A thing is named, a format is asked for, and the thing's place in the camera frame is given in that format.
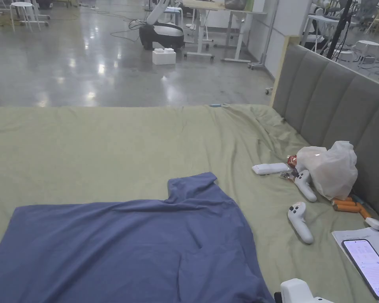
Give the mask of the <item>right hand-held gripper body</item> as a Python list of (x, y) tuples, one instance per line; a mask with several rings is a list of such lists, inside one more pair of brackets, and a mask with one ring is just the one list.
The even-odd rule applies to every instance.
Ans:
[(332, 303), (322, 297), (313, 297), (308, 284), (301, 279), (291, 279), (280, 284), (274, 293), (276, 303)]

